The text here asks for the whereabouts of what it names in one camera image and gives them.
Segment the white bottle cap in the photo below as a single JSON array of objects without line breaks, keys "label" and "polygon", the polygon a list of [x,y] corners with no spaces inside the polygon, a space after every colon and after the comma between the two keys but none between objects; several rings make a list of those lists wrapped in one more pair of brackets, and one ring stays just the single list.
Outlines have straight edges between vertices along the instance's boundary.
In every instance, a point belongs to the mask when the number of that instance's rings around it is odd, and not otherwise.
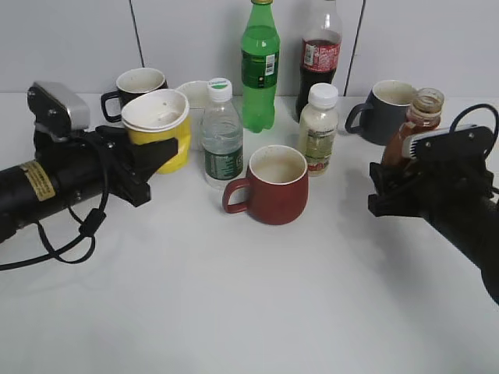
[{"label": "white bottle cap", "polygon": [[318,83],[312,86],[309,93],[309,103],[318,109],[331,109],[338,102],[338,88],[328,83]]},{"label": "white bottle cap", "polygon": [[215,78],[208,82],[208,94],[214,103],[225,103],[232,99],[232,83],[226,78]]}]

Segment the green plastic bottle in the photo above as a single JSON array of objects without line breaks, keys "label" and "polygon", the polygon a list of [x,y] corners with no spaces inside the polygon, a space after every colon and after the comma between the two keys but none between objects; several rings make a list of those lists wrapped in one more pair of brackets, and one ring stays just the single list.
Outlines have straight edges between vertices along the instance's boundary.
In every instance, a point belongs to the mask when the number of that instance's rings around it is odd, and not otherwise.
[{"label": "green plastic bottle", "polygon": [[274,125],[281,39],[275,28],[274,0],[251,0],[253,10],[242,36],[242,122],[252,132]]}]

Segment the red ceramic mug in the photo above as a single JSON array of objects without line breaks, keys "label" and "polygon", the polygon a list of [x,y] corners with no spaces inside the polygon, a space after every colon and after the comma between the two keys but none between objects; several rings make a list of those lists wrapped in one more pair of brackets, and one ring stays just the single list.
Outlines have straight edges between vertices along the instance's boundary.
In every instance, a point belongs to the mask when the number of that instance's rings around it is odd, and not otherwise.
[{"label": "red ceramic mug", "polygon": [[[229,205],[238,189],[249,190],[247,201]],[[225,188],[223,207],[227,213],[248,213],[265,224],[288,224],[305,210],[309,176],[305,157],[289,146],[266,146],[249,159],[246,178]]]}]

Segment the yellow cup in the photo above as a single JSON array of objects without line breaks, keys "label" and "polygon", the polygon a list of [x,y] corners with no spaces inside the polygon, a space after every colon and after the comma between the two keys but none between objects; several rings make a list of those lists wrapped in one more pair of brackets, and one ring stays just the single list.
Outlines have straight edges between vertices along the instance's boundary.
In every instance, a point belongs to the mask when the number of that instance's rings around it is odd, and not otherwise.
[{"label": "yellow cup", "polygon": [[168,174],[189,162],[191,129],[187,97],[175,90],[157,90],[130,101],[122,110],[130,141],[138,146],[176,138],[179,152],[157,172]]}]

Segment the black mug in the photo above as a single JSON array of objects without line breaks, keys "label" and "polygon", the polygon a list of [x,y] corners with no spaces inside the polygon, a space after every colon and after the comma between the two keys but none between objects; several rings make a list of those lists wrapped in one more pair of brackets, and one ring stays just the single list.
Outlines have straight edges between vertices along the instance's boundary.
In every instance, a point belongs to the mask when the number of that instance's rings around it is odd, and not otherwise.
[{"label": "black mug", "polygon": [[[416,93],[416,89],[410,84],[397,80],[376,83],[367,101],[350,112],[345,130],[351,134],[360,133],[368,142],[386,146],[405,122],[405,113]],[[362,113],[359,126],[352,127],[359,113]]]},{"label": "black mug", "polygon": [[121,109],[130,101],[155,90],[168,88],[165,74],[152,68],[138,68],[124,72],[116,80],[116,91],[108,92],[101,97],[102,113],[108,122],[120,122],[122,116],[109,115],[106,103],[112,99],[119,99]]}]

